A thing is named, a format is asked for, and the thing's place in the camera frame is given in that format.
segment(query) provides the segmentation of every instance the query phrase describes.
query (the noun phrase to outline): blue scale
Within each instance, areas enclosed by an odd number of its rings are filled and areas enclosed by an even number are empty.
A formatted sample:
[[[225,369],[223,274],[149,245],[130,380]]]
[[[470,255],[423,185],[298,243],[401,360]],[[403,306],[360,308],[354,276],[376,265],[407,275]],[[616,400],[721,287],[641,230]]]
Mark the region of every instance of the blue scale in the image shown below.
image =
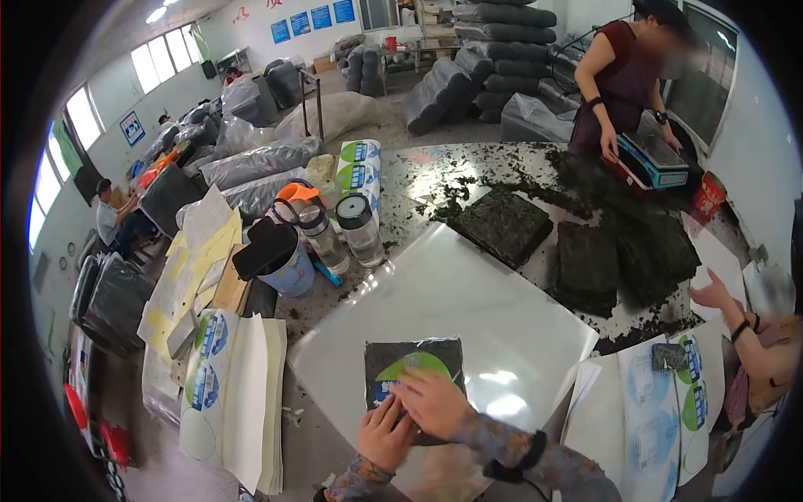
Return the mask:
[[[617,145],[644,166],[654,189],[686,185],[689,165],[669,145],[653,134],[639,131],[618,134]]]

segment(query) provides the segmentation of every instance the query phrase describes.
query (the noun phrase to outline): purple dress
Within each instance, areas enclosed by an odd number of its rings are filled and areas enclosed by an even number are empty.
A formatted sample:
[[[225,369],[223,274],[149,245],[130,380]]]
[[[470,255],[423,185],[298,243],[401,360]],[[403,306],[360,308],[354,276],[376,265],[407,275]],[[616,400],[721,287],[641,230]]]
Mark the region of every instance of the purple dress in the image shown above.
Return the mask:
[[[658,65],[636,47],[636,36],[624,21],[612,22],[604,33],[616,59],[595,77],[608,117],[617,133],[635,132],[645,108],[652,108]],[[599,155],[602,127],[585,98],[574,119],[569,150]]]

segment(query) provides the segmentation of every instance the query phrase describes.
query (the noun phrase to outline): green cloth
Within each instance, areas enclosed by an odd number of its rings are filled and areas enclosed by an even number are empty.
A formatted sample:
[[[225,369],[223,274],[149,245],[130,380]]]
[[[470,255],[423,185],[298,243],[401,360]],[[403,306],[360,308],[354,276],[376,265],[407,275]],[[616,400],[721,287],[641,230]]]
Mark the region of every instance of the green cloth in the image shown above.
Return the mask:
[[[84,167],[84,164],[81,161],[81,157],[78,156],[78,152],[75,151],[75,147],[67,134],[67,128],[64,127],[64,123],[61,120],[53,122],[53,137],[59,144],[59,148],[61,148],[61,157],[64,159],[64,164],[67,165],[67,170],[70,171],[72,177],[75,177],[75,173],[78,172],[78,169]]]
[[[203,39],[203,35],[201,35],[201,28],[199,28],[197,24],[194,24],[190,27],[190,35],[193,36],[195,39],[195,45],[198,46],[198,55],[200,56],[201,61],[209,61],[212,59],[212,55],[209,52],[209,46],[206,45],[206,41]]]

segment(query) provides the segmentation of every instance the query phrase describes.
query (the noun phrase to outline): water bottle lid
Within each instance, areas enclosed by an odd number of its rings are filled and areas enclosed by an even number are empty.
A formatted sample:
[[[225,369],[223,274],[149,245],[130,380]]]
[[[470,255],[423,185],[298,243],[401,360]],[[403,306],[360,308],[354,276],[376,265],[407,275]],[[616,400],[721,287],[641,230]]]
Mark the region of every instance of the water bottle lid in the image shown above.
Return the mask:
[[[350,194],[337,203],[335,217],[344,230],[356,230],[368,224],[373,215],[371,205],[363,194]]]

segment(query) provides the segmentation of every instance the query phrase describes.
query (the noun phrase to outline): blue poster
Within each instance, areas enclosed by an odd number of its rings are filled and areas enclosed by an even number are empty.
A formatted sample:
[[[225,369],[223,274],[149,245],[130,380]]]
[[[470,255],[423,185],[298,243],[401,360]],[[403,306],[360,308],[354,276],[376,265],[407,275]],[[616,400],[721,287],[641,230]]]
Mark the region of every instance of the blue poster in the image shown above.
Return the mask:
[[[297,37],[304,33],[309,33],[309,17],[305,10],[301,14],[290,16],[290,26],[293,28],[293,36]]]
[[[332,25],[332,16],[329,14],[329,6],[312,9],[310,13],[312,14],[312,27],[316,30],[329,28]]]
[[[282,19],[279,22],[271,24],[271,33],[273,34],[273,43],[287,42],[290,39],[290,31],[287,29],[287,20]]]
[[[332,8],[335,10],[335,21],[338,24],[354,21],[354,6],[352,6],[351,0],[334,2]]]
[[[145,137],[145,130],[140,124],[136,113],[129,113],[122,122],[120,122],[120,129],[123,129],[125,139],[128,140],[128,146],[134,146],[139,140]]]

